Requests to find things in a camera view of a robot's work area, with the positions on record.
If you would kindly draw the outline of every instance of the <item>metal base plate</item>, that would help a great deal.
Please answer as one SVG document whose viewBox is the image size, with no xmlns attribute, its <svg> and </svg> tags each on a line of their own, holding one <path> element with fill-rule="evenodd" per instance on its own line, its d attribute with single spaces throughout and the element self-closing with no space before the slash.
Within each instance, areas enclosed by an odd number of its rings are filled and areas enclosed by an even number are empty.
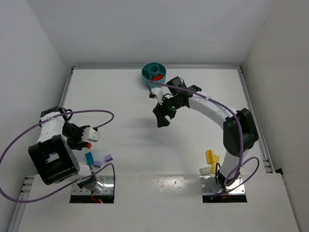
<svg viewBox="0 0 309 232">
<path fill-rule="evenodd" d="M 221 192 L 215 181 L 215 176 L 213 174 L 203 175 L 200 177 L 203 203 L 235 203 L 235 202 L 247 202 L 246 190 L 244 185 L 240 185 L 237 189 L 228 193 L 228 195 L 222 195 L 213 197 L 214 194 Z M 242 183 L 242 176 L 226 189 L 233 189 Z"/>
<path fill-rule="evenodd" d="M 99 182 L 104 186 L 100 193 L 93 194 L 95 199 L 101 199 L 103 203 L 114 203 L 114 179 L 112 175 L 97 175 Z M 91 191 L 80 189 L 75 183 L 72 186 L 70 203 L 96 203 L 91 199 Z"/>
</svg>

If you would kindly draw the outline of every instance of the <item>yellow block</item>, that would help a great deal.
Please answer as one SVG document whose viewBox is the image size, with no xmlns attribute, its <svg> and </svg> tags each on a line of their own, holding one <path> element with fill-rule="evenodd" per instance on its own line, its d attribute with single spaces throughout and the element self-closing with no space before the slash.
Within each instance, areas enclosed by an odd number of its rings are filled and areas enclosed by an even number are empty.
<svg viewBox="0 0 309 232">
<path fill-rule="evenodd" d="M 214 156 L 215 156 L 215 154 L 214 154 L 213 150 L 206 151 L 206 158 L 207 158 L 208 163 L 213 163 Z"/>
<path fill-rule="evenodd" d="M 216 174 L 216 163 L 211 164 L 211 173 Z"/>
<path fill-rule="evenodd" d="M 212 158 L 214 163 L 219 163 L 220 162 L 220 156 L 214 155 L 214 158 Z"/>
</svg>

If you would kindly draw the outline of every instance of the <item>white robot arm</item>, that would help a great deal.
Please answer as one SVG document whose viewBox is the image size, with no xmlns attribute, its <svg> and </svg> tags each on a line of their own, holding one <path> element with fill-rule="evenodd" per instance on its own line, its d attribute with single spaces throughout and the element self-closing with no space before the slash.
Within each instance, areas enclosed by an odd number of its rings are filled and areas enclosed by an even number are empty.
<svg viewBox="0 0 309 232">
<path fill-rule="evenodd" d="M 223 129 L 223 141 L 226 154 L 224 162 L 218 172 L 218 183 L 220 187 L 225 188 L 225 179 L 239 163 L 240 138 L 239 130 L 233 115 L 223 107 L 209 101 L 207 94 L 204 93 L 201 88 L 197 86 L 187 87 L 179 77 L 173 78 L 167 82 L 167 85 L 181 87 L 206 96 L 206 99 L 204 99 L 184 90 L 173 88 L 169 88 L 171 94 L 163 94 L 161 88 L 153 88 L 150 94 L 151 98 L 157 98 L 158 100 L 158 104 L 153 110 L 153 113 L 157 117 L 158 127 L 168 126 L 169 121 L 165 117 L 169 116 L 169 118 L 172 119 L 175 117 L 177 109 L 187 106 L 209 117 Z M 236 111 L 235 109 L 231 110 L 237 115 L 242 126 L 245 155 L 248 149 L 252 148 L 254 143 L 258 140 L 253 117 L 251 112 L 247 109 L 242 109 L 240 111 Z"/>
<path fill-rule="evenodd" d="M 63 180 L 72 181 L 91 175 L 91 167 L 80 164 L 72 150 L 90 148 L 91 142 L 99 139 L 98 129 L 91 126 L 78 127 L 69 123 L 70 116 L 54 116 L 69 112 L 56 106 L 41 112 L 41 134 L 36 144 L 28 148 L 28 153 L 38 170 L 43 182 L 47 185 L 59 183 Z M 96 191 L 95 176 L 79 183 L 80 188 Z"/>
</svg>

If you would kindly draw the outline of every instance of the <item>teal container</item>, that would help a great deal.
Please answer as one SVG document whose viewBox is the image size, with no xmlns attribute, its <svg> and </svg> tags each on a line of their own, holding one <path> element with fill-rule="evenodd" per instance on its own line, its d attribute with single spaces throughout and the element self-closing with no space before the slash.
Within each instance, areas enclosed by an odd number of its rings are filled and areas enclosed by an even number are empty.
<svg viewBox="0 0 309 232">
<path fill-rule="evenodd" d="M 154 77 L 163 75 L 164 77 L 161 80 L 158 80 L 158 83 L 165 84 L 166 80 L 166 68 L 159 63 L 149 63 L 146 64 L 141 70 L 143 83 L 146 85 L 146 81 L 151 81 Z M 159 85 L 148 83 L 150 88 L 161 87 Z"/>
</svg>

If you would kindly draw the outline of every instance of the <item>white table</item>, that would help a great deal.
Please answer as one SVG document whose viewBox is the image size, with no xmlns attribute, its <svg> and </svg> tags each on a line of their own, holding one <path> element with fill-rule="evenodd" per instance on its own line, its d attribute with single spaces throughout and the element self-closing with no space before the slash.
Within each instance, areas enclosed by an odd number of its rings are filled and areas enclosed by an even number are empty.
<svg viewBox="0 0 309 232">
<path fill-rule="evenodd" d="M 247 108 L 237 70 L 168 69 L 168 79 L 183 78 L 212 98 L 236 109 Z M 92 152 L 112 154 L 116 168 L 114 204 L 69 203 L 70 188 L 26 205 L 19 232 L 132 231 L 132 232 L 266 232 L 298 231 L 279 174 L 267 174 L 258 143 L 246 158 L 257 156 L 261 165 L 246 185 L 247 203 L 202 203 L 199 168 L 207 165 L 205 151 L 213 149 L 223 162 L 223 132 L 211 120 L 182 108 L 166 128 L 156 127 L 141 83 L 140 69 L 76 69 L 70 79 L 64 107 L 72 110 L 106 109 L 115 119 L 100 129 Z M 108 114 L 74 115 L 77 125 L 97 125 Z M 85 151 L 76 152 L 85 162 Z M 256 163 L 241 173 L 246 178 Z M 102 174 L 111 174 L 107 169 Z M 57 189 L 36 176 L 29 198 Z"/>
</svg>

